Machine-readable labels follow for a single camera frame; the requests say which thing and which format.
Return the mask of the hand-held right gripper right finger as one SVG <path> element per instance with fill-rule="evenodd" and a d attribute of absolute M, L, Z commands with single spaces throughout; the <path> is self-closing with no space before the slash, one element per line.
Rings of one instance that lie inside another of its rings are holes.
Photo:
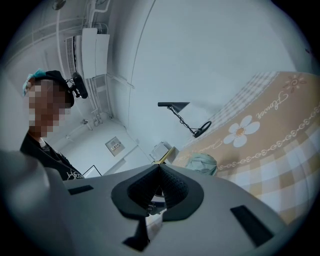
<path fill-rule="evenodd" d="M 231 211 L 240 206 L 246 206 L 273 235 L 286 227 L 275 211 L 235 183 L 174 165 L 170 168 L 199 183 L 204 198 L 200 207 L 187 219 L 163 222 L 146 247 L 146 255 L 253 255 L 257 247 Z"/>

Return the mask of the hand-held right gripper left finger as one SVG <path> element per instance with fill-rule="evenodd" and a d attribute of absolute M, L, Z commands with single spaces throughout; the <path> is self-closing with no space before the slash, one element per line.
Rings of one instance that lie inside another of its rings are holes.
<path fill-rule="evenodd" d="M 146 219 L 123 216 L 112 190 L 146 165 L 124 173 L 63 181 L 21 152 L 0 153 L 0 197 L 10 220 L 37 255 L 159 256 L 162 247 L 148 239 Z"/>

